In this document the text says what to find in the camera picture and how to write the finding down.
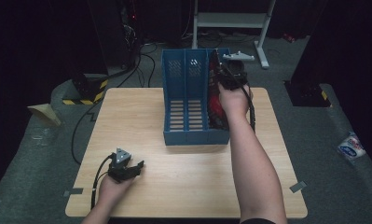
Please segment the grey tape strip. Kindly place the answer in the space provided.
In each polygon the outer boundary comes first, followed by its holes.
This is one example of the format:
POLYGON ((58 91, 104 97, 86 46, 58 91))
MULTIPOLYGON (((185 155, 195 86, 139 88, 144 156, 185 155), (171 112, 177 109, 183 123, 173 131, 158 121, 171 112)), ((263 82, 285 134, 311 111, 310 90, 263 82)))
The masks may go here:
POLYGON ((307 183, 305 181, 300 181, 300 182, 294 184, 292 187, 290 187, 290 190, 293 193, 296 193, 296 192, 304 189, 306 186, 307 186, 307 183))
POLYGON ((63 197, 70 197, 71 195, 74 195, 74 194, 82 194, 83 193, 83 189, 82 188, 75 188, 75 189, 67 189, 64 193, 63 193, 63 197))

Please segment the person's right hand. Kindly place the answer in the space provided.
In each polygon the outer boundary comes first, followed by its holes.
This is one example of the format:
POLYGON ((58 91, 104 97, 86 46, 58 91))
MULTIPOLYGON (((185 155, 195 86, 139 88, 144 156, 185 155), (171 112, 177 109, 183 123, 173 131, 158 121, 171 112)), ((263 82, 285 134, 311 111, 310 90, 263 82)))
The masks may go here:
POLYGON ((235 90, 226 90, 221 84, 218 84, 220 91, 220 104, 223 107, 227 119, 246 120, 246 114, 249 109, 249 100, 251 96, 250 88, 244 85, 235 90))

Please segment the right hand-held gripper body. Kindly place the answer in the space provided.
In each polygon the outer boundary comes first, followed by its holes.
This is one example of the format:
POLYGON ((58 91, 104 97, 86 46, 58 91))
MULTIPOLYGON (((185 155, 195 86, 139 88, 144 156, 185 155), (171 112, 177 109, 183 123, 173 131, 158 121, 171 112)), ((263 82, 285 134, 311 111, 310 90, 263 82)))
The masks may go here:
POLYGON ((244 70, 244 61, 253 61, 254 56, 245 54, 241 51, 224 54, 223 58, 226 60, 224 63, 228 70, 231 72, 233 77, 238 83, 238 88, 243 87, 248 83, 247 73, 244 70))

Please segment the dark sleeve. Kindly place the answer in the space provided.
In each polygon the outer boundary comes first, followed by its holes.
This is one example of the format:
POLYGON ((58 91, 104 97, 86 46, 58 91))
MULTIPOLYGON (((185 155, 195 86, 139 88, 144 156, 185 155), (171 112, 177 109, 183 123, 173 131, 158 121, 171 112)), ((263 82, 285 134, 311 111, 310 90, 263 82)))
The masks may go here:
POLYGON ((265 218, 249 218, 242 221, 240 224, 276 224, 265 218))

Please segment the yellow black striped base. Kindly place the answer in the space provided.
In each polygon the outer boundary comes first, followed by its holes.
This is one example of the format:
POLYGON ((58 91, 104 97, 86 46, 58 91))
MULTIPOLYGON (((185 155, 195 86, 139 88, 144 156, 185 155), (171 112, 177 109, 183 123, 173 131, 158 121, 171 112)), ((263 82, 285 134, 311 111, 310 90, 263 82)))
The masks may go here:
POLYGON ((319 85, 306 85, 286 80, 284 87, 293 106, 330 107, 326 92, 319 85))
POLYGON ((82 74, 73 77, 62 97, 62 102, 65 105, 97 104, 103 97, 107 83, 107 76, 100 74, 82 74))

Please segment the dark computer tower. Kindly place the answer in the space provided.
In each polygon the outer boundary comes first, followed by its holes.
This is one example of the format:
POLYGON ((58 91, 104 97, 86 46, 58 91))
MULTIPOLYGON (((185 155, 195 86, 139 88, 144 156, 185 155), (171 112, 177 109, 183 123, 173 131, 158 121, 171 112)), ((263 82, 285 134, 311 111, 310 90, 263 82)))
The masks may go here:
POLYGON ((88 0, 95 30, 108 68, 133 67, 140 45, 134 0, 88 0))

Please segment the white metal stand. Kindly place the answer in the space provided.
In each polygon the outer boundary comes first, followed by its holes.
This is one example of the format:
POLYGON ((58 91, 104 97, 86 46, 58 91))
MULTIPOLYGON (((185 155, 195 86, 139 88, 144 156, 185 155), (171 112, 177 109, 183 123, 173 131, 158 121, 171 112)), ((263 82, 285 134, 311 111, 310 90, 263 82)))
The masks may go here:
POLYGON ((200 27, 249 28, 260 29, 260 36, 254 41, 257 58, 263 69, 269 68, 269 62, 263 50, 263 44, 269 28, 276 0, 269 0, 265 13, 219 13, 199 12, 199 0, 194 0, 192 49, 198 47, 198 29, 200 27))

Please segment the white blue plastic packet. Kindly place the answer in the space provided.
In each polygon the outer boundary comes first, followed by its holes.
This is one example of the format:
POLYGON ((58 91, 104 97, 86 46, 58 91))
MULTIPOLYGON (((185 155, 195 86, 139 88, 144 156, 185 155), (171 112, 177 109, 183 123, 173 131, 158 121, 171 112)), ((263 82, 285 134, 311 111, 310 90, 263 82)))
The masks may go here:
POLYGON ((366 154, 360 139, 354 132, 349 132, 349 135, 338 145, 338 152, 348 161, 355 161, 366 154))

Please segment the blue plastic file rack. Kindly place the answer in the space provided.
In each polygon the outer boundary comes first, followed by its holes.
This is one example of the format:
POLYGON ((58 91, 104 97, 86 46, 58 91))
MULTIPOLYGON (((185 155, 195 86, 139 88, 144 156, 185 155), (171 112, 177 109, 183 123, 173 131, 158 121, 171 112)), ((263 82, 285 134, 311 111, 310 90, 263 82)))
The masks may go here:
POLYGON ((167 146, 226 145, 227 130, 210 125, 208 82, 211 54, 228 49, 165 49, 161 55, 167 146))

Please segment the person's left hand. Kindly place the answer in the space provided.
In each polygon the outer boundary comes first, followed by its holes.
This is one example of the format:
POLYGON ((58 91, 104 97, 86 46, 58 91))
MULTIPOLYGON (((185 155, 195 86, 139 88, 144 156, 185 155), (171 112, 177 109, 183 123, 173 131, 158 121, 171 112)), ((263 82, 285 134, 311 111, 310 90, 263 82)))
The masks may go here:
POLYGON ((117 182, 109 175, 106 175, 99 187, 99 197, 95 207, 110 214, 125 195, 132 182, 133 178, 117 182))

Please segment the dark magazine with red print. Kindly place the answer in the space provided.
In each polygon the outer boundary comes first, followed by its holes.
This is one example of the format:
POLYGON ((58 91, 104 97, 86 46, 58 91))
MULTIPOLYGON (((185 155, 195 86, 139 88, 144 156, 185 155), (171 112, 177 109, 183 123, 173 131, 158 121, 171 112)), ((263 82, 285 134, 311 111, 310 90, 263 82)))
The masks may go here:
POLYGON ((209 124, 213 129, 228 129, 227 117, 220 103, 220 91, 218 88, 217 68, 220 65, 218 50, 214 49, 209 55, 209 79, 208 79, 208 116, 209 124))

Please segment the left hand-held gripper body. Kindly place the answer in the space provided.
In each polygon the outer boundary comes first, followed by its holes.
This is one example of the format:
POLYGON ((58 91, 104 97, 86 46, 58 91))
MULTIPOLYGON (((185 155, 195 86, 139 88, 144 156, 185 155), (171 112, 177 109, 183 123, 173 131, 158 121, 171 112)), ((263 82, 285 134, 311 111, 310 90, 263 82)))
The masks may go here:
POLYGON ((108 168, 108 175, 117 182, 129 180, 127 178, 127 170, 130 168, 128 163, 131 160, 131 154, 121 148, 111 156, 111 163, 108 168))

